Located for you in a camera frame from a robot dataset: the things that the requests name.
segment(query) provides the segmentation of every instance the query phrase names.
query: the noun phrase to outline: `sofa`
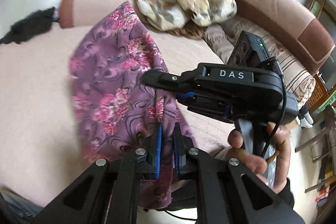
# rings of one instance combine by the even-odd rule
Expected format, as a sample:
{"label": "sofa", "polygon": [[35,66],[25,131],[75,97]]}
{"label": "sofa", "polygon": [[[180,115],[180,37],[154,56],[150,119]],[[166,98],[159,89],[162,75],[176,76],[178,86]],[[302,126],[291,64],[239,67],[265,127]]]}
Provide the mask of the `sofa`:
{"label": "sofa", "polygon": [[[6,68],[0,71],[5,90],[0,121],[6,132],[0,144],[0,187],[45,206],[85,170],[70,106],[68,58],[91,27],[124,1],[63,0],[59,24],[50,32],[23,45],[0,47],[0,65]],[[223,63],[204,40],[148,29],[171,73],[193,70],[200,62]],[[179,107],[197,136],[196,147],[215,155],[228,146],[233,125]]]}

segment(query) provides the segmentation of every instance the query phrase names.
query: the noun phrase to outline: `floral cloth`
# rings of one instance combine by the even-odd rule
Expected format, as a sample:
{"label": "floral cloth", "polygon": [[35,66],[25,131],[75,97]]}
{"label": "floral cloth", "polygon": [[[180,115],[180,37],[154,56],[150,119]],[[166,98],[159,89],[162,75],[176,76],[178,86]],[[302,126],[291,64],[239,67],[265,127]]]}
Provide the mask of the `floral cloth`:
{"label": "floral cloth", "polygon": [[139,206],[163,208],[171,202],[172,132],[180,122],[173,93],[140,83],[150,69],[168,72],[162,55],[129,2],[101,20],[83,39],[70,60],[72,105],[79,125],[84,158],[117,160],[141,147],[155,122],[163,128],[160,177],[143,181]]}
{"label": "floral cloth", "polygon": [[235,0],[136,0],[136,4],[158,30],[200,39],[204,27],[224,22],[237,13]]}

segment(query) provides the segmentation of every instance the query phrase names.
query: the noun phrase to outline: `camera lens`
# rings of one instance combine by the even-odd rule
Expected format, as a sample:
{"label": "camera lens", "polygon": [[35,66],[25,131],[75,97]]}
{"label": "camera lens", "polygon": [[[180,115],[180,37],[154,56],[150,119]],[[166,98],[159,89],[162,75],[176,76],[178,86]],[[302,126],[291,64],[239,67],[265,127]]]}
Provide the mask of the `camera lens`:
{"label": "camera lens", "polygon": [[243,53],[246,53],[247,45],[246,45],[245,42],[243,42],[243,43],[241,44],[241,50],[243,51]]}
{"label": "camera lens", "polygon": [[236,54],[236,55],[235,55],[234,61],[235,61],[235,64],[236,64],[236,65],[239,65],[239,64],[240,64],[240,56],[239,56],[239,54]]}

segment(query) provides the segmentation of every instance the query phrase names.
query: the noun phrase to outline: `black triangular cutout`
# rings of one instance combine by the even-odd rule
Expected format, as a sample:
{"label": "black triangular cutout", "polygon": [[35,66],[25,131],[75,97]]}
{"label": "black triangular cutout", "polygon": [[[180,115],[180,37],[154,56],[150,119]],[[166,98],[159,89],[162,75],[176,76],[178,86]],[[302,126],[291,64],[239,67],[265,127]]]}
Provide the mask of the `black triangular cutout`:
{"label": "black triangular cutout", "polygon": [[272,205],[273,200],[262,189],[260,189],[250,177],[242,175],[241,179],[243,180],[254,210],[260,210]]}
{"label": "black triangular cutout", "polygon": [[79,184],[71,193],[64,199],[64,205],[80,211],[83,208],[86,196],[90,190],[93,176],[87,177],[81,184]]}

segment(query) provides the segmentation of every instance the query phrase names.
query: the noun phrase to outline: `black sleeve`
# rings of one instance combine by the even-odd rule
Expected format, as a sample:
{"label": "black sleeve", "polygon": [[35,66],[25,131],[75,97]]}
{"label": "black sleeve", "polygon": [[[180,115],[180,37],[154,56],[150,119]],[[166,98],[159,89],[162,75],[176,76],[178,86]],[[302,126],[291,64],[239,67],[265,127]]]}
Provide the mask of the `black sleeve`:
{"label": "black sleeve", "polygon": [[283,190],[278,194],[278,197],[280,197],[285,203],[287,203],[292,209],[294,207],[294,196],[291,192],[291,183],[289,179],[287,179],[287,184],[283,188]]}

